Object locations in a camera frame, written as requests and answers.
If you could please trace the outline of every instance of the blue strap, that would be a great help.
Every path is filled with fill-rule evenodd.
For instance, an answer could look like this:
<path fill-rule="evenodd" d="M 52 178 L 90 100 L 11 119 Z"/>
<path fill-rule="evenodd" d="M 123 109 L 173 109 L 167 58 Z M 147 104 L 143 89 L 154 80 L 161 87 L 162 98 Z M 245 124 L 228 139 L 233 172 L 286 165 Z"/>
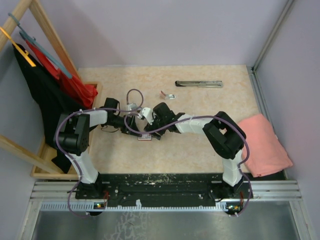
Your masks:
<path fill-rule="evenodd" d="M 19 34 L 21 35 L 21 37 L 24 40 L 27 40 L 29 43 L 31 43 L 32 45 L 34 45 L 36 48 L 38 48 L 48 59 L 51 60 L 51 62 L 53 62 L 54 65 L 56 65 L 59 69 L 61 69 L 61 71 L 69 78 L 72 78 L 72 74 L 70 72 L 68 72 L 68 70 L 65 68 L 65 66 L 63 66 L 59 61 L 57 61 L 50 53 L 48 53 L 39 43 L 37 43 L 36 39 L 34 37 L 31 37 L 27 34 L 27 32 L 20 26 L 20 22 L 18 21 L 18 19 L 16 19 L 15 16 L 13 16 L 10 12 L 8 13 L 8 15 L 15 21 L 16 25 L 18 26 L 18 28 L 21 29 L 21 31 L 19 31 Z"/>

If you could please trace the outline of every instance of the wooden frame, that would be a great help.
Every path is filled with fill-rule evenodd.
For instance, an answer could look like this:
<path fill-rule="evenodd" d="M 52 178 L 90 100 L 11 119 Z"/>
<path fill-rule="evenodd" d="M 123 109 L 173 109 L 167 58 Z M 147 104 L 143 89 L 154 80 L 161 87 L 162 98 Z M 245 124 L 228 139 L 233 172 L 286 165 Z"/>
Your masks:
<path fill-rule="evenodd" d="M 28 8 L 43 30 L 45 36 L 48 38 L 53 49 L 59 56 L 62 64 L 71 74 L 81 79 L 78 74 L 77 68 L 75 67 L 66 48 L 59 38 L 53 24 L 49 20 L 46 11 L 40 3 L 40 0 L 20 0 L 20 2 L 15 6 L 14 10 L 11 13 L 16 17 L 16 19 L 20 21 Z M 16 26 L 16 22 L 11 17 L 8 17 L 2 28 L 9 35 L 11 35 Z M 8 38 L 2 32 L 0 32 L 0 51 L 2 51 L 7 41 Z M 98 93 L 100 93 L 102 90 L 102 85 L 99 82 L 87 82 L 87 84 L 94 85 L 97 88 Z M 100 94 L 98 94 L 95 101 L 93 102 L 93 107 L 97 107 L 96 104 L 97 102 L 99 102 L 99 96 Z M 28 163 L 33 164 L 34 167 L 31 173 L 32 177 L 40 179 L 78 179 L 78 175 L 73 167 L 70 169 L 68 174 L 63 174 L 61 169 L 59 169 L 53 162 L 51 162 L 51 159 L 57 155 L 57 151 L 45 144 L 44 137 L 38 154 L 34 154 L 28 151 L 24 147 L 16 144 L 3 135 L 0 135 L 0 148 L 8 151 L 9 153 Z"/>

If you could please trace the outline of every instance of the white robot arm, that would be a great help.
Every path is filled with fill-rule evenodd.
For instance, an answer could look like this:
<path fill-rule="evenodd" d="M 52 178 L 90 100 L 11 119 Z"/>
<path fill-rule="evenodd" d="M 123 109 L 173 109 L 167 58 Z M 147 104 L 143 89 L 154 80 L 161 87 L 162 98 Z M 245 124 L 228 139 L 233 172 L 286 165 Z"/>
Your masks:
<path fill-rule="evenodd" d="M 99 175 L 87 150 L 89 142 L 89 128 L 97 125 L 114 126 L 116 128 L 121 128 L 122 133 L 136 135 L 130 132 L 130 130 L 124 125 L 125 118 L 123 116 L 115 115 L 115 112 L 116 111 L 112 110 L 107 111 L 97 109 L 78 114 L 69 119 L 69 121 L 66 123 L 66 126 L 64 126 L 59 132 L 59 143 L 61 147 L 72 156 L 73 159 L 71 159 L 69 156 L 67 156 L 67 158 L 70 159 L 78 175 L 80 174 L 78 166 L 80 167 L 82 172 L 81 182 L 83 184 L 94 184 Z M 246 137 L 245 133 L 225 112 L 219 112 L 217 116 L 224 118 L 233 124 L 236 128 L 238 128 L 241 134 Z M 60 123 L 65 118 L 66 115 L 61 115 Z M 223 125 L 223 123 L 220 121 L 213 120 L 212 118 L 196 119 L 193 116 L 184 113 L 178 113 L 175 115 L 163 102 L 158 104 L 153 109 L 146 107 L 140 109 L 139 118 L 147 120 L 148 124 L 144 128 L 144 130 L 147 132 L 157 130 L 170 123 L 178 122 L 168 128 L 153 133 L 152 136 L 158 140 L 161 139 L 161 136 L 166 132 L 166 130 L 180 134 L 194 133 L 206 135 L 214 150 L 222 157 L 224 168 L 222 175 L 223 181 L 231 187 L 234 187 L 241 181 L 242 175 L 239 171 L 238 165 L 242 161 L 241 154 L 244 144 L 240 137 L 234 133 L 234 131 L 229 129 L 228 126 Z M 138 129 L 133 116 L 127 120 L 127 124 L 135 130 Z M 226 132 L 223 134 L 220 131 L 221 129 L 225 129 Z"/>

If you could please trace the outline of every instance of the beige marble surface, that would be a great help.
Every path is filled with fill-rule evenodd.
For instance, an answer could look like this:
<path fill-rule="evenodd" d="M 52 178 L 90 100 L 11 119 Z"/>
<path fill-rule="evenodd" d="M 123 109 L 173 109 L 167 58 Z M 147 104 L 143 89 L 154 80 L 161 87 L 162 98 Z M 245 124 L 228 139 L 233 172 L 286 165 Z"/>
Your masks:
<path fill-rule="evenodd" d="M 175 114 L 215 115 L 225 111 L 239 122 L 257 114 L 258 106 L 245 65 L 148 66 L 81 68 L 84 81 L 103 83 L 100 105 L 106 97 L 126 104 L 126 93 L 137 88 L 144 95 L 143 107 L 165 101 Z M 175 81 L 222 80 L 223 88 L 176 87 Z M 163 100 L 160 91 L 175 94 Z M 130 102 L 141 98 L 132 92 Z M 142 131 L 145 121 L 137 120 Z M 120 132 L 94 130 L 90 154 L 100 173 L 222 173 L 223 165 L 205 135 L 166 132 L 162 139 L 138 141 Z"/>

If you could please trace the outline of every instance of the red cloth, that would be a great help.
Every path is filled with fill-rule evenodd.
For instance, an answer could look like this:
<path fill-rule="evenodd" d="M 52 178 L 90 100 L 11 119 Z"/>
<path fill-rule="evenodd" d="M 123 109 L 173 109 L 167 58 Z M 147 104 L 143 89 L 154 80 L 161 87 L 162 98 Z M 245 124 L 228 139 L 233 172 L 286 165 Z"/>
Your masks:
<path fill-rule="evenodd" d="M 38 48 L 33 46 L 27 40 L 25 42 L 34 52 L 40 63 L 56 79 L 60 85 L 61 91 L 69 95 L 85 108 L 90 109 L 95 97 L 98 95 L 97 89 L 91 84 L 83 84 L 82 81 L 74 75 L 72 75 L 72 78 L 68 78 L 59 68 L 56 69 Z"/>

